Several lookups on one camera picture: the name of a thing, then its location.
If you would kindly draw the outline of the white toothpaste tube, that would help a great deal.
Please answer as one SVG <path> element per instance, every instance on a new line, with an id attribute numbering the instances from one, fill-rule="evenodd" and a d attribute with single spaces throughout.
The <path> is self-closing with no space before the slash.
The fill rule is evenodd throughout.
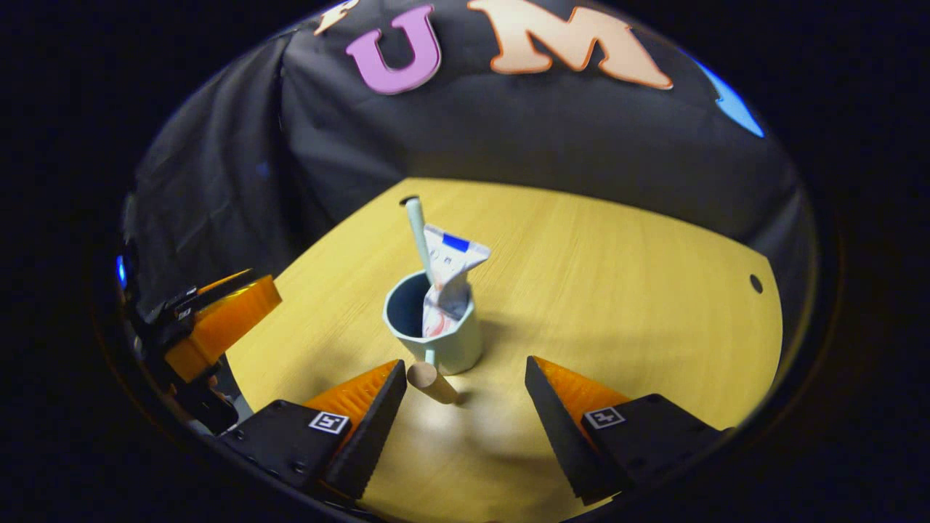
<path id="1" fill-rule="evenodd" d="M 491 249 L 431 224 L 425 226 L 424 237 L 432 284 L 423 298 L 422 334 L 431 338 L 461 323 L 472 302 L 469 271 L 484 264 Z"/>

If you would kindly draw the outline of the black backdrop cloth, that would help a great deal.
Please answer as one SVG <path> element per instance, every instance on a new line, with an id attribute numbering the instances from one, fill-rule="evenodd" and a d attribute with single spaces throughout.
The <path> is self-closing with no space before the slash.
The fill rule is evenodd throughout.
<path id="1" fill-rule="evenodd" d="M 579 193 L 768 259 L 783 345 L 816 288 L 812 205 L 770 125 L 710 67 L 597 0 L 360 0 L 236 57 L 167 119 L 124 231 L 139 307 L 278 275 L 406 177 Z"/>

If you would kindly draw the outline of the pale green toothbrush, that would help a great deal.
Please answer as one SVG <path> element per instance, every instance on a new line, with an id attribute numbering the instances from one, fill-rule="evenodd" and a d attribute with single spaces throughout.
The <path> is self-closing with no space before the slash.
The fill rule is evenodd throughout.
<path id="1" fill-rule="evenodd" d="M 426 221 L 421 199 L 417 195 L 409 196 L 409 198 L 404 200 L 403 206 L 405 207 L 406 215 L 408 215 L 411 232 L 416 244 L 416 251 L 418 251 L 418 257 L 421 259 L 424 274 L 429 284 L 434 285 L 431 252 L 429 252 L 429 246 L 425 235 Z"/>

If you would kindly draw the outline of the wooden desktop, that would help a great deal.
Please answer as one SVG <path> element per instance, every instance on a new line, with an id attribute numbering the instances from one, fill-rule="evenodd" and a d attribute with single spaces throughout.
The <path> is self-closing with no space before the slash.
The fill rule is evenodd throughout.
<path id="1" fill-rule="evenodd" d="M 626 397 L 665 395 L 711 426 L 763 399 L 782 350 L 767 259 L 700 227 L 605 200 L 405 179 L 336 225 L 275 284 L 282 304 L 227 351 L 254 410 L 296 404 L 413 357 L 382 318 L 421 269 L 400 201 L 491 248 L 469 273 L 484 354 L 450 378 L 461 406 L 406 391 L 362 506 L 409 523 L 557 523 L 585 511 L 525 389 L 538 355 Z"/>

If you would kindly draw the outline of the pale green cup wooden handle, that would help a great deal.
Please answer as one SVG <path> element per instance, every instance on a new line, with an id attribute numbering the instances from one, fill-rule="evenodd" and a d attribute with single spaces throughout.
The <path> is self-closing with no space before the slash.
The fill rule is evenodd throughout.
<path id="1" fill-rule="evenodd" d="M 425 272 L 400 280 L 386 295 L 382 318 L 415 362 L 406 371 L 408 383 L 443 405 L 460 405 L 464 395 L 448 380 L 471 370 L 484 352 L 474 300 L 469 299 L 458 324 L 436 335 L 423 334 L 424 297 L 429 283 Z"/>

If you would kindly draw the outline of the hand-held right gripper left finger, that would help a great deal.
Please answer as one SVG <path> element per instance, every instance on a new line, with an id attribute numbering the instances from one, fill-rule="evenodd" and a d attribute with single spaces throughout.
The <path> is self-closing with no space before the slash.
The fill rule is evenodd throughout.
<path id="1" fill-rule="evenodd" d="M 272 401 L 220 440 L 292 489 L 360 500 L 408 389 L 405 372 L 390 360 L 303 404 Z"/>

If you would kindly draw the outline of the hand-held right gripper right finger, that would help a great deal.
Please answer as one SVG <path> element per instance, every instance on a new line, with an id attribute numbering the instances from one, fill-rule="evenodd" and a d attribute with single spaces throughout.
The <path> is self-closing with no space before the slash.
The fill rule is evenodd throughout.
<path id="1" fill-rule="evenodd" d="M 584 504 L 651 486 L 727 433 L 664 395 L 632 400 L 538 355 L 526 360 L 525 387 L 562 473 Z"/>

